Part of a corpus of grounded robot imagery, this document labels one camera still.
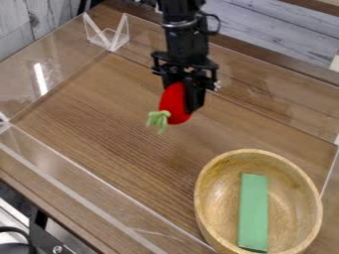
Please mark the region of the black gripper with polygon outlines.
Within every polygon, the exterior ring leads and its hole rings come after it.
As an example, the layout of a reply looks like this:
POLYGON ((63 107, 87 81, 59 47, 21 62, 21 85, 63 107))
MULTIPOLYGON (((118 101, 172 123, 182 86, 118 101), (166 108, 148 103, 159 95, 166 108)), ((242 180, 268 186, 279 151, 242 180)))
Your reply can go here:
POLYGON ((206 100, 206 89, 218 89, 219 65, 208 59, 210 37, 222 29, 218 15, 202 10, 206 0, 156 0, 162 12, 167 50, 155 51, 152 72, 167 88, 184 81, 186 111, 194 113, 206 100))

